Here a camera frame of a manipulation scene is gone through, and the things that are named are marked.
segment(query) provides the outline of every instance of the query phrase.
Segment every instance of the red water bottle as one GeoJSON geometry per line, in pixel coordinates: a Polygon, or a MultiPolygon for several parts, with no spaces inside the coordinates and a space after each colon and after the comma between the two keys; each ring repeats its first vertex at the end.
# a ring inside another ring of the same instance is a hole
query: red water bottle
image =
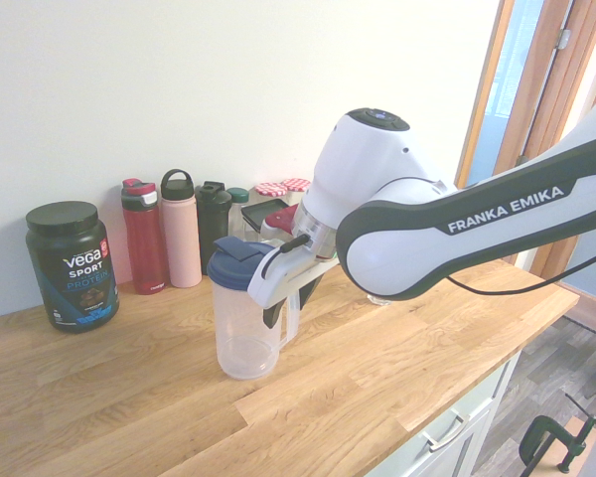
{"type": "Polygon", "coordinates": [[[128,252],[135,291],[151,295],[166,285],[168,265],[154,183],[126,179],[121,190],[123,218],[128,230],[128,252]]]}

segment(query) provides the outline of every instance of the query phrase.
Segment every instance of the vega logo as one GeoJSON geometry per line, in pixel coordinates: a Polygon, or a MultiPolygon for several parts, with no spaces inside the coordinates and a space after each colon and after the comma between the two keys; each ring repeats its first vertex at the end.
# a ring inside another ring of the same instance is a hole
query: vega logo
{"type": "Polygon", "coordinates": [[[63,258],[63,261],[69,268],[73,268],[74,266],[84,266],[93,263],[101,259],[101,251],[96,249],[95,251],[89,251],[83,255],[74,255],[71,260],[66,260],[63,258]]]}

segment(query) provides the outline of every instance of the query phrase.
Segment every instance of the pink water bottle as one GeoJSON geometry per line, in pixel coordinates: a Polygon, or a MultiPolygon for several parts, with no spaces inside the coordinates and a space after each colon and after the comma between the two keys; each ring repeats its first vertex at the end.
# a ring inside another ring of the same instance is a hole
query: pink water bottle
{"type": "Polygon", "coordinates": [[[166,236],[170,282],[179,288],[201,281],[201,254],[195,185],[181,169],[168,171],[161,181],[161,213],[166,236]],[[182,173],[185,179],[171,179],[182,173]]]}
{"type": "Polygon", "coordinates": [[[121,190],[123,218],[128,230],[128,252],[135,291],[151,295],[163,290],[168,264],[159,224],[154,183],[126,179],[121,190]]]}

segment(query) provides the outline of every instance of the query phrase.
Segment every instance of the red and white checkered lid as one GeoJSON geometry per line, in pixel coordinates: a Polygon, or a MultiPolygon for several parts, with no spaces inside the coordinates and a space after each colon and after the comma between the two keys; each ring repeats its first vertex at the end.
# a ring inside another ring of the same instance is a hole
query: red and white checkered lid
{"type": "Polygon", "coordinates": [[[311,185],[311,181],[307,179],[286,179],[282,181],[287,190],[291,192],[305,192],[311,185]]]}
{"type": "Polygon", "coordinates": [[[263,182],[254,187],[261,196],[282,197],[287,194],[287,188],[278,182],[263,182]]]}

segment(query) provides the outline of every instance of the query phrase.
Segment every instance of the bottle cap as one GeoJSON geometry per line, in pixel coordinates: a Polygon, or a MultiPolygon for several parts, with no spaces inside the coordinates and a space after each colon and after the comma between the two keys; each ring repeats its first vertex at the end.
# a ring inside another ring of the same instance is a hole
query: bottle cap
{"type": "Polygon", "coordinates": [[[125,210],[142,212],[157,207],[157,186],[154,182],[126,179],[121,185],[121,206],[125,210]]]}
{"type": "Polygon", "coordinates": [[[217,251],[208,263],[208,277],[230,290],[246,291],[251,277],[273,246],[257,241],[242,241],[236,237],[215,240],[217,251]]]}
{"type": "Polygon", "coordinates": [[[200,211],[227,212],[231,207],[231,195],[222,183],[206,181],[195,189],[197,208],[200,211]]]}
{"type": "Polygon", "coordinates": [[[161,180],[161,197],[166,201],[185,201],[195,195],[195,185],[192,177],[181,169],[171,169],[166,172],[161,180]],[[181,172],[185,179],[171,179],[172,176],[181,172]]]}
{"type": "Polygon", "coordinates": [[[231,201],[235,204],[245,204],[249,201],[249,191],[240,187],[230,187],[227,189],[231,195],[231,201]]]}

